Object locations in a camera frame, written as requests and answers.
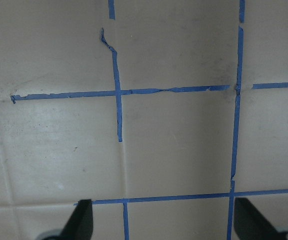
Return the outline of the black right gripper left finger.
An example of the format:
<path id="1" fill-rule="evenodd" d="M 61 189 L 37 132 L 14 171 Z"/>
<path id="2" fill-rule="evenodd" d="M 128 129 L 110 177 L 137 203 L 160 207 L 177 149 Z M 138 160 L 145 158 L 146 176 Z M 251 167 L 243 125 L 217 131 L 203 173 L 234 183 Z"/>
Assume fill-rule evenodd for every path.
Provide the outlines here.
<path id="1" fill-rule="evenodd" d="M 93 234 L 91 199 L 80 200 L 60 233 L 61 240 L 90 240 Z"/>

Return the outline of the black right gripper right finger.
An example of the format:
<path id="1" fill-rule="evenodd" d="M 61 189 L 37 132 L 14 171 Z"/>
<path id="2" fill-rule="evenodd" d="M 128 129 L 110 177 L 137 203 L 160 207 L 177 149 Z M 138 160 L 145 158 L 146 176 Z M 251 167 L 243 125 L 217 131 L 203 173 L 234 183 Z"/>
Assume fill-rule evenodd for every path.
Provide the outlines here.
<path id="1" fill-rule="evenodd" d="M 259 210 L 244 197 L 234 200 L 234 230 L 240 240 L 286 240 Z"/>

